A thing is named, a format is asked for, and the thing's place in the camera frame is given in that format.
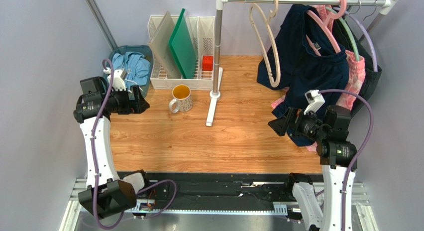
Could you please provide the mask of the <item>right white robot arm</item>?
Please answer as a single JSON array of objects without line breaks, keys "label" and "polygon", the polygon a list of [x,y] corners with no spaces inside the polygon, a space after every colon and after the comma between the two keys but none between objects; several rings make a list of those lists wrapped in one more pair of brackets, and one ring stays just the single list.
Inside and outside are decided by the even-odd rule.
[{"label": "right white robot arm", "polygon": [[350,111],[328,106],[323,119],[314,112],[289,108],[282,118],[268,125],[279,135],[306,137],[317,143],[324,181],[324,207],[315,194],[312,179],[306,174],[291,173],[286,192],[298,202],[307,231],[352,230],[352,185],[355,166],[349,167],[357,149],[348,142]]}]

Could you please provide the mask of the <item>light blue shorts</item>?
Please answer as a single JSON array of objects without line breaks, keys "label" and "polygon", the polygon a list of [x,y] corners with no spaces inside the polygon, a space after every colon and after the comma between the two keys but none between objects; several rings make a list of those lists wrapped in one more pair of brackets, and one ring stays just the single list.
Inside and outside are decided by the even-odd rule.
[{"label": "light blue shorts", "polygon": [[115,53],[112,57],[115,69],[125,69],[128,75],[125,84],[128,89],[132,85],[145,86],[148,82],[150,62],[140,52],[126,52],[124,55]]}]

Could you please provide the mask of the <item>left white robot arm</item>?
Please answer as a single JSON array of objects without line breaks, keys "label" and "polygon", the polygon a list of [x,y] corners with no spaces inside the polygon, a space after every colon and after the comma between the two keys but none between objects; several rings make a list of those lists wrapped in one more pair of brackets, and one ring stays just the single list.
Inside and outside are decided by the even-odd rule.
[{"label": "left white robot arm", "polygon": [[80,85],[83,94],[73,114],[84,136],[88,177],[87,188],[78,194],[78,200],[101,220],[134,208],[137,192],[146,184],[143,170],[119,177],[111,151],[110,115],[141,114],[150,104],[136,85],[131,87],[131,95],[127,90],[108,91],[103,77],[81,80]]}]

